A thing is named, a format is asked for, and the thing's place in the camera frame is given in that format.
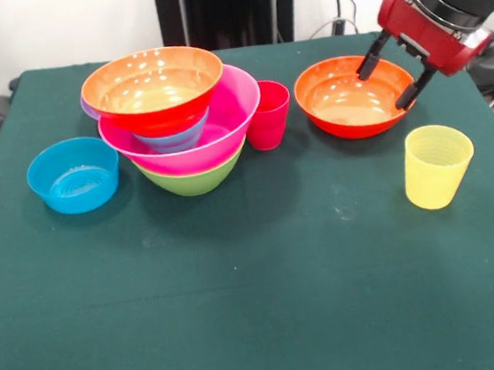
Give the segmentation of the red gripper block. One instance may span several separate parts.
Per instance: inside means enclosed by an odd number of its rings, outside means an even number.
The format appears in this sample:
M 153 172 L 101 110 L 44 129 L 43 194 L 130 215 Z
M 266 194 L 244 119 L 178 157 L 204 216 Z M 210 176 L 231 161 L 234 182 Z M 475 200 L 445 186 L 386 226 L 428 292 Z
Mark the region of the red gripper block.
M 431 66 L 400 95 L 395 103 L 398 110 L 412 106 L 435 75 L 435 69 L 444 75 L 457 73 L 493 39 L 492 32 L 484 27 L 454 28 L 450 22 L 438 19 L 423 8 L 419 0 L 383 0 L 377 21 L 383 30 L 358 66 L 357 77 L 361 81 L 371 77 L 380 62 L 382 48 L 391 36 L 413 48 L 414 54 Z

